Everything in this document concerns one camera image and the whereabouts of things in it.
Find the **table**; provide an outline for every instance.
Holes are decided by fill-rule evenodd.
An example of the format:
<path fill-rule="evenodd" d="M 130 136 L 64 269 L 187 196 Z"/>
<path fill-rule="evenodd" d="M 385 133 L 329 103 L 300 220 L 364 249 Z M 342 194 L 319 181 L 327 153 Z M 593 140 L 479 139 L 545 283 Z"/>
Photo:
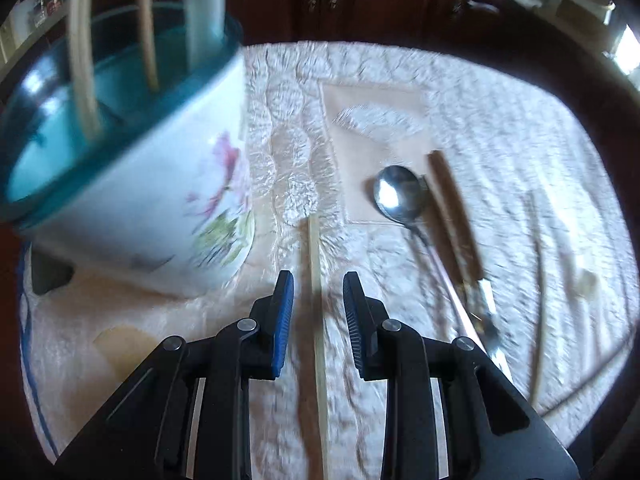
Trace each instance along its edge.
<path fill-rule="evenodd" d="M 47 455 L 53 460 L 64 449 L 162 338 L 214 335 L 270 294 L 277 272 L 289 269 L 296 301 L 285 368 L 274 383 L 251 386 L 254 475 L 313 476 L 319 443 L 305 219 L 317 211 L 330 468 L 335 478 L 377 478 L 385 385 L 364 383 L 353 366 L 342 277 L 357 270 L 367 295 L 423 336 L 456 336 L 452 309 L 421 247 L 358 201 L 367 174 L 396 162 L 419 170 L 434 146 L 444 150 L 468 206 L 514 384 L 526 397 L 545 306 L 543 387 L 534 407 L 546 412 L 622 349 L 546 417 L 569 444 L 619 373 L 623 343 L 640 315 L 620 207 L 571 112 L 494 70 L 395 47 L 254 46 L 246 67 L 256 236 L 225 288 L 179 301 L 77 269 L 69 286 L 37 297 L 25 273 L 20 316 L 30 338 L 23 339 L 23 375 Z M 28 254 L 25 263 L 28 271 Z"/>

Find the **teal bowl rim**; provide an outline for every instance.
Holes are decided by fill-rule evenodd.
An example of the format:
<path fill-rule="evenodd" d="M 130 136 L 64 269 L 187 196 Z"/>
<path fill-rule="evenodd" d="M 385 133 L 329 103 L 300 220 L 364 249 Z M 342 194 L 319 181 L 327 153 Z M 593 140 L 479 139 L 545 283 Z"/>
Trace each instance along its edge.
<path fill-rule="evenodd" d="M 161 2 L 154 6 L 183 9 L 182 4 Z M 130 12 L 136 7 L 127 6 L 96 16 L 92 23 L 115 14 Z M 55 177 L 46 186 L 20 200 L 9 201 L 6 197 L 7 182 L 2 182 L 0 196 L 0 221 L 11 222 L 18 231 L 36 227 L 76 197 L 88 184 L 94 181 L 107 167 L 120 158 L 128 149 L 146 137 L 146 134 L 175 113 L 197 94 L 208 82 L 217 77 L 236 56 L 241 48 L 242 28 L 229 15 L 225 17 L 225 48 L 222 56 L 203 63 L 182 81 L 163 91 L 147 107 L 135 114 L 124 126 L 105 132 L 104 137 L 89 147 L 74 165 Z M 11 100 L 5 114 L 11 113 Z M 7 172 L 8 178 L 13 168 Z"/>

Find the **kitchen counter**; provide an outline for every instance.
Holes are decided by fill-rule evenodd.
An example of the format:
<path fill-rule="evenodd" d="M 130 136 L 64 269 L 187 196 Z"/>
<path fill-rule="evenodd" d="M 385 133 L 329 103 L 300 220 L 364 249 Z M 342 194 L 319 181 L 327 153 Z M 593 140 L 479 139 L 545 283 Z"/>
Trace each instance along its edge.
<path fill-rule="evenodd" d="M 4 78 L 12 68 L 16 65 L 19 59 L 36 44 L 36 42 L 42 38 L 47 32 L 49 32 L 58 22 L 66 18 L 68 13 L 68 2 L 63 4 L 60 9 L 54 12 L 51 16 L 48 16 L 46 20 L 35 29 L 26 40 L 24 40 L 14 51 L 14 54 L 8 59 L 6 64 L 0 68 L 0 83 L 4 81 Z"/>

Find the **spoon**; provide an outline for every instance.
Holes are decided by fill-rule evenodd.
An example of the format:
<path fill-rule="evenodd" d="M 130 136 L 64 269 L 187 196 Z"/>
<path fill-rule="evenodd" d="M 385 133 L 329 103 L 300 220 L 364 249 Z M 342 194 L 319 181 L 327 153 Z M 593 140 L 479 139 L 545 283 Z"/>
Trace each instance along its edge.
<path fill-rule="evenodd" d="M 373 198 L 384 216 L 393 222 L 404 225 L 420 238 L 438 271 L 449 300 L 453 304 L 462 334 L 476 343 L 482 351 L 485 351 L 438 252 L 429 240 L 427 233 L 420 229 L 416 223 L 426 206 L 425 192 L 418 177 L 413 171 L 402 166 L 387 166 L 376 177 L 373 184 Z"/>

